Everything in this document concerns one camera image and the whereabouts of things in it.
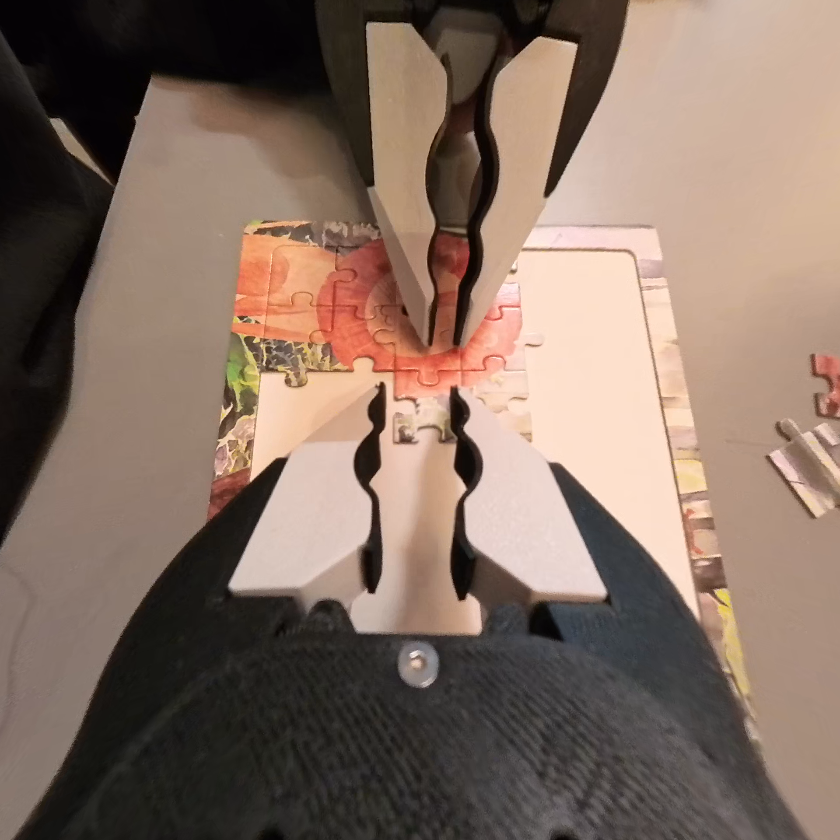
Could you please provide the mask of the printed frame puzzle tray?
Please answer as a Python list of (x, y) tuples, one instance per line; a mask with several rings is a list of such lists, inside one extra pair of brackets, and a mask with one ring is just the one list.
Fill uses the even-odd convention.
[[(757, 738), (747, 669), (723, 570), (704, 467), (677, 342), (658, 236), (648, 227), (536, 229), (514, 263), (523, 327), (541, 332), (526, 349), (532, 441), (564, 465), (668, 574), (699, 617)], [(420, 618), (444, 631), (478, 627), (473, 598), (456, 605), (446, 586), (447, 512), (463, 489), (448, 472), (455, 441), (434, 430), (394, 444), (389, 384), (368, 374), (328, 375), (298, 390), (263, 374), (255, 426), (222, 432), (228, 358), (207, 517), (215, 517), (275, 458), (289, 453), (362, 392), (383, 382), (387, 414), (379, 488), (395, 484), (396, 522), (385, 530), (381, 595), (354, 616), (370, 629), (408, 629)]]

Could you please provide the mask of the pile of loose puzzle pieces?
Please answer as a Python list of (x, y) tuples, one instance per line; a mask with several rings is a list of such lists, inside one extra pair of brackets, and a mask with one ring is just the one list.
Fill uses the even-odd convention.
[(787, 487), (814, 519), (839, 509), (839, 359), (827, 353), (811, 356), (812, 375), (825, 390), (814, 395), (815, 414), (822, 420), (811, 429), (793, 419), (775, 425), (782, 439), (767, 455)]

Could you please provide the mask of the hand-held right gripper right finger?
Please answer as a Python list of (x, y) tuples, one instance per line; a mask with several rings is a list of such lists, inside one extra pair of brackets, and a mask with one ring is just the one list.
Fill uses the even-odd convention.
[(461, 386), (450, 391), (455, 507), (450, 574), (460, 601), (602, 604), (607, 590), (550, 462)]

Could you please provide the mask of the green grey jigsaw piece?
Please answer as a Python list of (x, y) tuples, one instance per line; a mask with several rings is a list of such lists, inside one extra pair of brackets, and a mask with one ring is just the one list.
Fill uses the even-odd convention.
[(450, 423), (448, 399), (442, 395), (425, 396), (411, 400), (412, 405), (394, 414), (392, 441), (395, 445), (415, 445), (418, 434), (434, 430), (438, 442), (452, 444), (456, 437)]

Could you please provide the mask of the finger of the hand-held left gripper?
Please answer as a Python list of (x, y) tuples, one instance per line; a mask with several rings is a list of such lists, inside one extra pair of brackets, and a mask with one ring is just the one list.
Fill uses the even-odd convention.
[(577, 45), (539, 36), (491, 68), (476, 106), (480, 189), (467, 224), (469, 262), (454, 340), (465, 348), (488, 314), (546, 204)]
[(428, 347), (438, 303), (430, 261), (439, 230), (428, 170), (448, 122), (451, 68), (410, 23), (370, 22), (365, 37), (374, 178), (369, 197), (407, 317)]

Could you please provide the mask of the assembled lion puzzle section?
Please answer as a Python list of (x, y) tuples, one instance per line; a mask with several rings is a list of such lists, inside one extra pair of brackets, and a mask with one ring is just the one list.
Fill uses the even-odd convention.
[[(403, 305), (385, 245), (370, 225), (249, 224), (243, 236), (232, 325), (222, 432), (256, 424), (260, 380), (302, 389), (328, 375), (369, 375), (386, 381), (395, 413), (425, 396), (448, 399), (460, 384), (460, 347), (453, 338), (456, 302), (468, 247), (441, 234), (433, 252), (440, 298), (434, 340), (424, 346)], [(516, 266), (486, 317), (500, 305), (520, 305)], [(489, 379), (528, 387), (528, 373)]]

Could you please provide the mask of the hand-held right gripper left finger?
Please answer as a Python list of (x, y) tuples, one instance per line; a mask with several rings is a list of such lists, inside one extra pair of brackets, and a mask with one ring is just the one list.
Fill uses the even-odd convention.
[(291, 450), (228, 583), (232, 595), (290, 597), (303, 611), (345, 608), (382, 577), (379, 498), (385, 384), (352, 403)]

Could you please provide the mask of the orange mane jigsaw piece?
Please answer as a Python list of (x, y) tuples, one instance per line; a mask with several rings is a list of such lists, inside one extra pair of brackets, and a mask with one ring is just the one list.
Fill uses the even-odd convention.
[(539, 348), (544, 341), (542, 332), (523, 327), (520, 305), (493, 308), (460, 351), (460, 384), (475, 387), (502, 373), (526, 373), (526, 349)]

